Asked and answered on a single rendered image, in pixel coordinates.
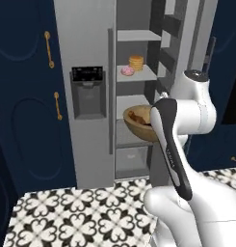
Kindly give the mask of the grey fridge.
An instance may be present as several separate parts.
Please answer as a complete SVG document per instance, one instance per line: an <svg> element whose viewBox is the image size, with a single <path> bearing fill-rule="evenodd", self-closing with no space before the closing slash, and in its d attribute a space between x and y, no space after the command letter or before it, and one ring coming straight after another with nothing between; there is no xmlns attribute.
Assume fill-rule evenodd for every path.
<svg viewBox="0 0 236 247"><path fill-rule="evenodd" d="M144 177L154 169L160 160L160 151L153 145L136 137L124 123L122 114L130 106L150 104L147 96L152 95L152 83L157 81L155 72L154 46L159 46L161 36L150 29L151 7L153 0L115 0L113 28L113 156L115 162L115 180L122 178ZM132 76L121 74L121 69L129 66L129 57L144 57L141 71ZM74 67L71 72L72 83L76 87L91 89L103 82L102 67ZM118 171L116 152L118 149L148 147L145 169Z"/></svg>

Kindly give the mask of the brown chicken drumstick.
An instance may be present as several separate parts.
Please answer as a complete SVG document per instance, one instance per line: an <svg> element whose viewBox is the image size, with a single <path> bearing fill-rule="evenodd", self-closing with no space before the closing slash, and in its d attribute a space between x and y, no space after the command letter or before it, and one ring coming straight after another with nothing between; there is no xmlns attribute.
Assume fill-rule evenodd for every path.
<svg viewBox="0 0 236 247"><path fill-rule="evenodd" d="M136 123L138 124L142 124L142 125L147 125L147 126L151 126L150 123L147 123L143 117L141 116L137 116L133 111L129 111L128 112L128 116Z"/></svg>

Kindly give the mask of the pink donut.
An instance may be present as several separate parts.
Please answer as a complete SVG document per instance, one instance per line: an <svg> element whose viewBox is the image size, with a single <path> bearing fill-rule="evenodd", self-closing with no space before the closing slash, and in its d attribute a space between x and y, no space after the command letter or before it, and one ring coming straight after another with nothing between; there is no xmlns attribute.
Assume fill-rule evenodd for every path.
<svg viewBox="0 0 236 247"><path fill-rule="evenodd" d="M132 76L135 73L135 70L129 66L125 66L121 69L121 74L125 76Z"/></svg>

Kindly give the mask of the grey fridge door with racks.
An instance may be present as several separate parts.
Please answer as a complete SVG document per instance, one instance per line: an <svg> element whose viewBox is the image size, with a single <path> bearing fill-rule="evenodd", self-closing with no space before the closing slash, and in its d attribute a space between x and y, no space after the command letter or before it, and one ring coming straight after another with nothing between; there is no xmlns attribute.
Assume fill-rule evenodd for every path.
<svg viewBox="0 0 236 247"><path fill-rule="evenodd" d="M203 70L210 33L219 0L153 0L150 29L161 36L154 46L157 81L150 103L178 81L185 69Z"/></svg>

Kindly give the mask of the grey fridge door with dispenser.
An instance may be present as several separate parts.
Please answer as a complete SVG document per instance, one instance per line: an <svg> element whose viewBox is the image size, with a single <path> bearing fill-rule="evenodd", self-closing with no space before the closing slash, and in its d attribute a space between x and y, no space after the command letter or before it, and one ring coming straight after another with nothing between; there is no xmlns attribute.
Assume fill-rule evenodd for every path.
<svg viewBox="0 0 236 247"><path fill-rule="evenodd" d="M110 110L115 0L54 0L77 187L112 187ZM85 89L72 83L74 67L102 67L103 82Z"/></svg>

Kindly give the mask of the navy cupboard door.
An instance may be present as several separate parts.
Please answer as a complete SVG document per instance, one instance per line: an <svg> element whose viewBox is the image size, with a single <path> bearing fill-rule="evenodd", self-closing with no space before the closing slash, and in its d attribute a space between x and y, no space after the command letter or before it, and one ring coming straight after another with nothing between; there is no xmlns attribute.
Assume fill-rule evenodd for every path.
<svg viewBox="0 0 236 247"><path fill-rule="evenodd" d="M61 121L54 93L59 93ZM0 146L19 195L72 187L74 161L61 86L17 89L0 85Z"/></svg>
<svg viewBox="0 0 236 247"><path fill-rule="evenodd" d="M50 33L53 69L48 65L45 31ZM0 81L62 79L53 0L0 0Z"/></svg>

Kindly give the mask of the navy cupboard run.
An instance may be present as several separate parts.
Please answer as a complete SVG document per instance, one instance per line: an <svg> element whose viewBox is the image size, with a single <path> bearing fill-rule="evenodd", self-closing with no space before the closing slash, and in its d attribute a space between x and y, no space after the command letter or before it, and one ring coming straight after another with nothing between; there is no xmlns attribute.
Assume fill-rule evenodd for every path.
<svg viewBox="0 0 236 247"><path fill-rule="evenodd" d="M211 36L216 45L208 74L209 91L217 110L214 129L193 135L186 152L197 171L236 167L236 0L219 0Z"/></svg>

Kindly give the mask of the stack of pancakes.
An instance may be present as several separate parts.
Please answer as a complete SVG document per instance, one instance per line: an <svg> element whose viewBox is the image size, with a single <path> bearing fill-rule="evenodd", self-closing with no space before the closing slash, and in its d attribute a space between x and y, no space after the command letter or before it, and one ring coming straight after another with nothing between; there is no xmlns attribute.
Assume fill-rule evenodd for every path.
<svg viewBox="0 0 236 247"><path fill-rule="evenodd" d="M144 66L144 57L140 55L132 55L129 57L129 66L134 69L134 71L141 71Z"/></svg>

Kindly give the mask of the wooden bowl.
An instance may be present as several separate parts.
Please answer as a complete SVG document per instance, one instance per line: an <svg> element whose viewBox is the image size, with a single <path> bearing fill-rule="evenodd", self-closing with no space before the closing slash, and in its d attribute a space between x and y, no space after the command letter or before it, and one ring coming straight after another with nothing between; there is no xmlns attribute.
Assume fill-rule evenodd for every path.
<svg viewBox="0 0 236 247"><path fill-rule="evenodd" d="M143 119L148 123L150 123L150 105L135 105L127 108L123 112L123 119L128 129L138 138L155 143L158 141L157 135L154 132L152 126L142 125L140 123L134 122L129 116L128 112L133 111L137 116L143 117Z"/></svg>

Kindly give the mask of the clear fridge drawer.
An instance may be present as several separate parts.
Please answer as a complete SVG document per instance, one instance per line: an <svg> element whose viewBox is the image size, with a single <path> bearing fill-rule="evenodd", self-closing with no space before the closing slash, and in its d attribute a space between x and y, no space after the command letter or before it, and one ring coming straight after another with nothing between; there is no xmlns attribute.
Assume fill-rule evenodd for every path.
<svg viewBox="0 0 236 247"><path fill-rule="evenodd" d="M118 149L116 167L118 171L145 169L148 147Z"/></svg>

